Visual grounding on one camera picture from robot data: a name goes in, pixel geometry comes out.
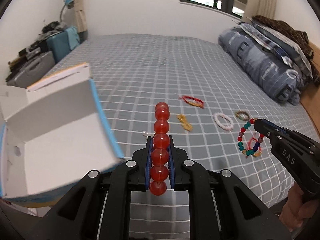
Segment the right hand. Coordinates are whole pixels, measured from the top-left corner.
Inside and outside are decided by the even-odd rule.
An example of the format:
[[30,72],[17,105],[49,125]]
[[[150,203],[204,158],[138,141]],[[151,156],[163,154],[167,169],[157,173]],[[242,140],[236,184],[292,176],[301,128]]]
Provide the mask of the right hand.
[[307,218],[311,218],[319,206],[319,200],[303,203],[303,191],[295,182],[288,191],[288,200],[283,206],[279,220],[289,232],[300,228]]

